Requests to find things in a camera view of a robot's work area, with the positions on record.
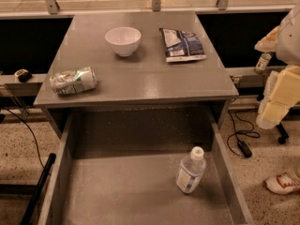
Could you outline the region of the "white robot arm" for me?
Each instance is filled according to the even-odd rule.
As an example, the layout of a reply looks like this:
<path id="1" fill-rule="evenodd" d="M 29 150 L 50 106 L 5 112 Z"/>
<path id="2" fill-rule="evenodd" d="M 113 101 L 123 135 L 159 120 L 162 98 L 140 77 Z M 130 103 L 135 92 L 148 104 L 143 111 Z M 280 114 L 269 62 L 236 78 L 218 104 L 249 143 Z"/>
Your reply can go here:
<path id="1" fill-rule="evenodd" d="M 300 5 L 297 4 L 279 26 L 259 40 L 254 49 L 274 53 L 287 65 L 280 72 L 270 73 L 258 110 L 257 126 L 271 129 L 300 102 Z"/>

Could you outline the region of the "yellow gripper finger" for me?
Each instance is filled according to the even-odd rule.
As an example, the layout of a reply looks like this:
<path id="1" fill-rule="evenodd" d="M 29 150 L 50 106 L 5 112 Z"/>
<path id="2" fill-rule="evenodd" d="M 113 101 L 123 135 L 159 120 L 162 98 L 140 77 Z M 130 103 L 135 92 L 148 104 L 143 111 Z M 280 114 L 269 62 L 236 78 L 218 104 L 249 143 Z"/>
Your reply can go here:
<path id="1" fill-rule="evenodd" d="M 262 53 L 273 53 L 277 47 L 278 26 L 272 29 L 265 37 L 259 40 L 254 49 Z"/>
<path id="2" fill-rule="evenodd" d="M 272 71 L 266 81 L 256 124 L 271 129 L 278 125 L 290 108 L 300 102 L 300 67 L 289 65 Z"/>

